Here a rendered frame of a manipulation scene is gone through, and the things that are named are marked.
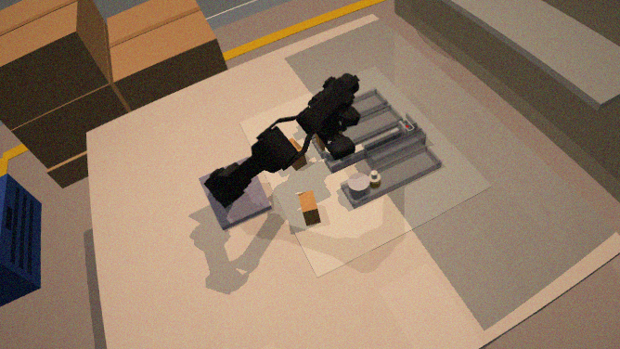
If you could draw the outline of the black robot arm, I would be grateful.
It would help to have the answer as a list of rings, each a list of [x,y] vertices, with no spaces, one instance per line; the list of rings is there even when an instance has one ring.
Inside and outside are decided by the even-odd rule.
[[[305,109],[295,116],[277,119],[269,125],[251,146],[252,155],[240,165],[234,162],[226,169],[215,169],[204,185],[211,191],[213,198],[226,208],[238,200],[251,179],[263,170],[275,173],[283,171],[300,159],[308,150],[314,133],[324,126],[323,122],[337,115],[342,115],[342,131],[348,126],[357,125],[361,114],[352,105],[354,93],[359,89],[359,80],[354,75],[345,73],[342,77],[332,77],[323,84],[324,90],[317,93],[308,102]],[[299,153],[281,130],[274,125],[294,121],[304,129],[307,136]]]

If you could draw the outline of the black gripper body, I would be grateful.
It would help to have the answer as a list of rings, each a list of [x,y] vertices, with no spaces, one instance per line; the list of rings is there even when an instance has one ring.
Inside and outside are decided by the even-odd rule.
[[[338,112],[336,116],[326,119],[318,131],[323,137],[327,137],[330,142],[329,153],[334,160],[339,160],[355,152],[355,144],[348,136],[341,135],[342,130],[340,119],[342,115]]]

